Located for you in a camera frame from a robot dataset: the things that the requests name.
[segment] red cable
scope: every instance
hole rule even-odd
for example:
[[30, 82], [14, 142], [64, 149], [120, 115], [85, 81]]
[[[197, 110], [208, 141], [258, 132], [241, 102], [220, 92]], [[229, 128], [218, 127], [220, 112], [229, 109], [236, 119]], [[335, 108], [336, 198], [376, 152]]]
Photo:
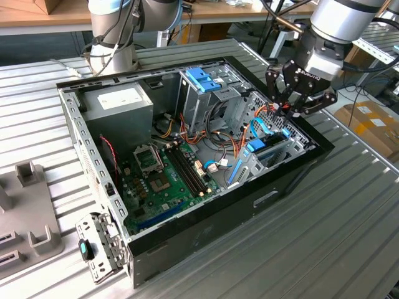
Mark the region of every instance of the red cable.
[[107, 139], [105, 139], [103, 136], [100, 136], [100, 138], [106, 143], [108, 144], [112, 156], [113, 156], [113, 165], [115, 167], [115, 185], [118, 186], [118, 164], [117, 164], [117, 157], [115, 156], [115, 152], [113, 150], [113, 147], [111, 145], [111, 142], [109, 142]]

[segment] blue drive bracket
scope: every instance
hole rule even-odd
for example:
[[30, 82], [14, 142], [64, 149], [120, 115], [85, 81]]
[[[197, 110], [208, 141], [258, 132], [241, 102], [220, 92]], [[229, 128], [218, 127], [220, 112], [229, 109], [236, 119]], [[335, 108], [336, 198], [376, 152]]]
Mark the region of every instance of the blue drive bracket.
[[265, 146], [266, 145], [260, 139], [251, 140], [247, 143], [247, 149], [252, 153], [263, 149]]
[[186, 75], [202, 92], [213, 92], [221, 88], [221, 85], [215, 83], [210, 74], [204, 72], [200, 67], [188, 69]]

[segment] pci slot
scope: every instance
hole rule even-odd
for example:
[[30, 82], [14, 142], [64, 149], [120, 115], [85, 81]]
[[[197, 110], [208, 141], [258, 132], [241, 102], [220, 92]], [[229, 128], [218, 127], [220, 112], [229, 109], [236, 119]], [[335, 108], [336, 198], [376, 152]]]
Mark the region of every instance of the pci slot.
[[155, 225], [155, 224], [157, 224], [157, 223], [159, 223], [161, 221], [164, 221], [165, 219], [173, 216], [174, 214], [177, 214], [178, 212], [180, 212], [180, 209], [181, 209], [183, 204], [184, 204], [184, 202], [181, 202], [177, 206], [172, 207], [171, 209], [165, 211], [164, 213], [159, 214], [159, 215], [157, 215], [155, 217], [152, 217], [149, 220], [146, 220], [146, 221], [143, 221], [143, 222], [137, 224], [137, 229], [140, 230], [140, 229], [145, 229], [147, 227], [151, 227], [151, 226], [153, 226], [153, 225]]

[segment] wooden table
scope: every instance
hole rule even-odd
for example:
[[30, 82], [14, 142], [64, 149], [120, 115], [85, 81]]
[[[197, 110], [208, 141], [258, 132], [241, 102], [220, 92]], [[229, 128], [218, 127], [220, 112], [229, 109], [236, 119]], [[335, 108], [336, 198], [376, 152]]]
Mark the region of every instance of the wooden table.
[[[292, 21], [306, 19], [312, 15], [314, 9], [315, 5], [308, 3], [289, 12], [286, 18]], [[264, 8], [259, 9], [259, 6], [252, 4], [246, 4], [245, 7], [232, 7], [223, 0], [220, 2], [199, 1], [193, 4], [191, 24], [185, 27], [181, 41], [183, 44], [197, 42], [200, 24], [264, 21], [267, 15], [268, 12]], [[181, 23], [189, 22], [189, 15], [183, 13]], [[90, 30], [92, 30], [90, 12], [85, 0], [63, 0], [50, 16], [0, 7], [0, 36]], [[167, 32], [159, 32], [157, 46], [166, 46], [167, 39]], [[285, 34], [279, 37], [273, 51], [275, 55], [278, 55], [285, 39]]]

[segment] slotted aluminum surface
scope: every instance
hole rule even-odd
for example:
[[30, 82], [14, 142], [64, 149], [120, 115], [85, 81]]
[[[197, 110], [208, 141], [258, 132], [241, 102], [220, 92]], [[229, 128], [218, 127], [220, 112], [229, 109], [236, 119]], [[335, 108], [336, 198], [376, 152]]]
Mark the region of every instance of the slotted aluminum surface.
[[398, 57], [393, 46], [399, 45], [399, 31], [391, 26], [372, 23], [364, 30], [361, 38], [354, 41], [353, 44], [379, 61], [389, 64]]
[[[233, 55], [264, 81], [266, 65], [235, 40], [138, 51], [145, 67]], [[63, 60], [89, 74], [81, 59]], [[95, 209], [67, 131], [52, 62], [0, 68], [0, 171], [43, 165], [65, 250], [0, 281], [1, 298], [384, 298], [399, 279], [398, 173], [325, 113], [308, 121], [335, 149], [289, 197], [134, 290], [124, 272], [94, 285], [74, 224]]]

